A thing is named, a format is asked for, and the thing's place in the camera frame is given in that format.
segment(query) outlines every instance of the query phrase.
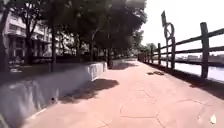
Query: railing post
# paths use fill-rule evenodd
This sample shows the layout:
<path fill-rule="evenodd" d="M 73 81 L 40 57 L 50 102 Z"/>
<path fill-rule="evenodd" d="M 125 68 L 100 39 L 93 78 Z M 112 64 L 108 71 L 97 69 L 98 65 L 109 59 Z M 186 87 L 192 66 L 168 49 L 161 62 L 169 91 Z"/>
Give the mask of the railing post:
<path fill-rule="evenodd" d="M 161 65 L 161 44 L 158 43 L 158 64 Z"/>
<path fill-rule="evenodd" d="M 153 60 L 153 50 L 154 50 L 153 45 L 150 46 L 150 49 L 151 49 L 151 54 L 150 54 L 151 57 L 150 58 L 151 58 L 151 62 L 153 63 L 154 62 L 154 60 Z"/>
<path fill-rule="evenodd" d="M 175 68 L 175 51 L 176 51 L 176 40 L 175 37 L 171 39 L 172 41 L 172 48 L 171 48 L 171 69 L 174 70 Z"/>
<path fill-rule="evenodd" d="M 201 65 L 201 78 L 206 79 L 208 76 L 208 57 L 209 57 L 209 37 L 208 37 L 208 27 L 206 22 L 202 22 L 201 35 L 202 35 L 202 65 Z"/>

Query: wooden fence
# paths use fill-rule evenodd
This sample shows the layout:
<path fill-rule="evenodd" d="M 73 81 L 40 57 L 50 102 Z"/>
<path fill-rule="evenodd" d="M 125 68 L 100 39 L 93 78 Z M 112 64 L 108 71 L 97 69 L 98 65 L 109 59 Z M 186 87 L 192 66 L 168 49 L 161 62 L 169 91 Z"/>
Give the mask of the wooden fence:
<path fill-rule="evenodd" d="M 217 52 L 217 51 L 224 51 L 224 46 L 210 48 L 209 47 L 209 38 L 224 34 L 224 28 L 215 30 L 212 32 L 208 32 L 206 22 L 202 22 L 200 24 L 200 27 L 201 27 L 201 35 L 200 36 L 192 37 L 190 39 L 182 40 L 179 42 L 176 42 L 175 37 L 174 37 L 171 41 L 172 44 L 163 46 L 163 47 L 161 47 L 160 43 L 159 43 L 158 48 L 151 50 L 151 53 L 148 53 L 148 52 L 143 53 L 144 59 L 142 61 L 144 61 L 146 63 L 154 63 L 154 60 L 158 60 L 158 65 L 161 65 L 161 61 L 166 60 L 166 59 L 161 59 L 161 55 L 171 55 L 171 57 L 170 57 L 170 59 L 168 59 L 168 61 L 171 63 L 172 70 L 175 69 L 175 62 L 176 63 L 178 62 L 178 63 L 201 65 L 201 78 L 206 79 L 208 76 L 209 66 L 217 66 L 216 63 L 209 62 L 209 53 Z M 182 44 L 199 41 L 199 40 L 201 40 L 202 48 L 176 51 L 177 45 L 182 45 Z M 171 52 L 162 52 L 161 53 L 161 50 L 166 49 L 166 48 L 171 48 Z M 185 54 L 185 53 L 202 53 L 201 61 L 192 62 L 192 61 L 187 61 L 187 60 L 181 61 L 181 60 L 175 59 L 176 54 Z"/>

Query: paved path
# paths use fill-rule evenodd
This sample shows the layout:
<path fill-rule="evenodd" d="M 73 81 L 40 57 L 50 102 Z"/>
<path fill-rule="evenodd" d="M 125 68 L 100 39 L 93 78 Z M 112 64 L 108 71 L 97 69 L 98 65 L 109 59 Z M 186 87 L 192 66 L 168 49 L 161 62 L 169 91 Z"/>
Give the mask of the paved path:
<path fill-rule="evenodd" d="M 224 127 L 220 96 L 154 71 L 137 61 L 122 64 L 31 117 L 23 128 Z M 210 123 L 213 114 L 216 124 Z"/>

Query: concrete wall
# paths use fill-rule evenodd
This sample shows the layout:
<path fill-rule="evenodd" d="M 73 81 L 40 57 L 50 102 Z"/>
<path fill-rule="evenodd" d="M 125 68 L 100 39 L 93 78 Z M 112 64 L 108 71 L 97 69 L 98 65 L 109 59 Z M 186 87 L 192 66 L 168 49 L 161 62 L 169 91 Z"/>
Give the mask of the concrete wall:
<path fill-rule="evenodd" d="M 2 86 L 0 116 L 11 128 L 18 127 L 26 118 L 51 105 L 52 98 L 65 96 L 106 70 L 107 64 L 101 62 Z"/>

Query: water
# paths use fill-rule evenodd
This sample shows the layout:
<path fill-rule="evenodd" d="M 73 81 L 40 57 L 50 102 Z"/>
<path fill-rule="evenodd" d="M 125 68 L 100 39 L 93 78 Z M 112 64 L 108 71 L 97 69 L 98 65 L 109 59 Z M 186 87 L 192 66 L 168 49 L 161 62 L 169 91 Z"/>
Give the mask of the water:
<path fill-rule="evenodd" d="M 162 61 L 161 64 L 166 66 L 166 62 Z M 194 75 L 201 75 L 201 66 L 200 65 L 191 65 L 183 63 L 175 63 L 175 69 L 179 71 L 184 71 Z M 224 82 L 224 68 L 220 67 L 209 67 L 208 79 L 214 79 Z"/>

